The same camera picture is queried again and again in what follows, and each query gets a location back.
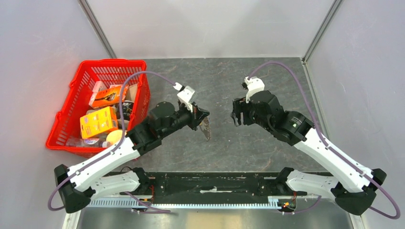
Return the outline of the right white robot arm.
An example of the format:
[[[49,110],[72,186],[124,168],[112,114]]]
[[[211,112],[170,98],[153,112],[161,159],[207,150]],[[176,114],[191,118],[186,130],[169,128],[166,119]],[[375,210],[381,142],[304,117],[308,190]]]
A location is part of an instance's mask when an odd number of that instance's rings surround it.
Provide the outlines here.
[[[276,181],[276,190],[281,195],[292,191],[316,194],[332,199],[341,209],[359,216],[376,198],[377,186],[373,182],[381,185],[386,178],[383,170],[363,166],[324,135],[319,135],[313,122],[303,114],[284,111],[270,91],[257,92],[250,99],[234,99],[231,117],[236,126],[261,126],[277,140],[304,152],[331,173],[327,177],[286,167]]]

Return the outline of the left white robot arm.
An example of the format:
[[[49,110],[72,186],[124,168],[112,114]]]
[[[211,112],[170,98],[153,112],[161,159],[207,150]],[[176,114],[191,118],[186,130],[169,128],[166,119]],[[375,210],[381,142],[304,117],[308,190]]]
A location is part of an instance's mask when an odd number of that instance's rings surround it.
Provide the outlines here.
[[[209,111],[196,104],[192,104],[191,109],[185,104],[179,104],[176,110],[173,104],[160,102],[118,143],[75,166],[57,166],[54,169],[57,184],[55,192],[61,197],[62,208],[66,213],[75,213],[98,198],[124,192],[146,194],[150,188],[150,179],[144,169],[133,168],[112,176],[109,173],[159,147],[164,138],[185,126],[196,130],[209,114]]]

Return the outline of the dark jar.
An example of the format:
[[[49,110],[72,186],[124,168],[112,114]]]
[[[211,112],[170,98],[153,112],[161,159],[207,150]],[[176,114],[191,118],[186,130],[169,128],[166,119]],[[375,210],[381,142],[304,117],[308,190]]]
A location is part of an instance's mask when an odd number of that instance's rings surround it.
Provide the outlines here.
[[[123,113],[124,120],[130,121],[130,116],[132,114],[133,107],[134,107],[134,102],[132,102],[132,101],[125,100],[122,102],[122,113]],[[116,116],[117,116],[118,120],[121,120],[121,112],[119,109],[119,105],[117,105]]]

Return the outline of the yellow round sponge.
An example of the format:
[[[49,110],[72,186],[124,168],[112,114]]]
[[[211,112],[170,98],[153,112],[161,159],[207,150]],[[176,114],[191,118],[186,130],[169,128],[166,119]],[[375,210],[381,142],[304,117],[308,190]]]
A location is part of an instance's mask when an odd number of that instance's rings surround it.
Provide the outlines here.
[[[123,135],[122,129],[112,131],[107,135],[106,141],[109,142],[111,145],[114,145],[121,140],[122,135]]]

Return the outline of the yellow orange box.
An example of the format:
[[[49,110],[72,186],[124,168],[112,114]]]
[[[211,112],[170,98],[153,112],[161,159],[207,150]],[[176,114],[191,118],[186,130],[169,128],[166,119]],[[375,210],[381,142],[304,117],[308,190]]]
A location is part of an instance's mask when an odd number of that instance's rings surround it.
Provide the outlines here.
[[[116,111],[111,106],[80,117],[79,123],[81,137],[84,139],[96,138],[118,130]]]

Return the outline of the clear plastic bottle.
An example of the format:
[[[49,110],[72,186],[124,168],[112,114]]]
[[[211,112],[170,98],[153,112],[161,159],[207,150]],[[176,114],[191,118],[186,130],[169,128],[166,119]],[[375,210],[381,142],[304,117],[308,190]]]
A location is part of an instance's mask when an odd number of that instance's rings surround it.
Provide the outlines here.
[[[102,138],[70,138],[67,140],[66,146],[108,148],[111,146],[111,143]]]

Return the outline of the red plastic basket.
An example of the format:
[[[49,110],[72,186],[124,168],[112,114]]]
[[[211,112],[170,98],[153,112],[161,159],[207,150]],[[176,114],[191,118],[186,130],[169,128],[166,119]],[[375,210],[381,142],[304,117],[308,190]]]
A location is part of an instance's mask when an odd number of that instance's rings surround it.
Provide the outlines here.
[[[139,124],[146,117],[150,101],[146,69],[144,60],[81,62],[45,146],[85,158],[95,156],[107,146],[107,135],[122,127],[120,100],[125,128]]]

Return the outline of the aluminium rail frame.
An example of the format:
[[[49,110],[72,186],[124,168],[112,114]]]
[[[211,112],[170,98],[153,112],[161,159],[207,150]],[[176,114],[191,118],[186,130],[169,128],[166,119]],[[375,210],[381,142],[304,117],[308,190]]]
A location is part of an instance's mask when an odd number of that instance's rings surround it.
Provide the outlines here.
[[[65,201],[81,229],[352,229],[329,173],[111,172]]]

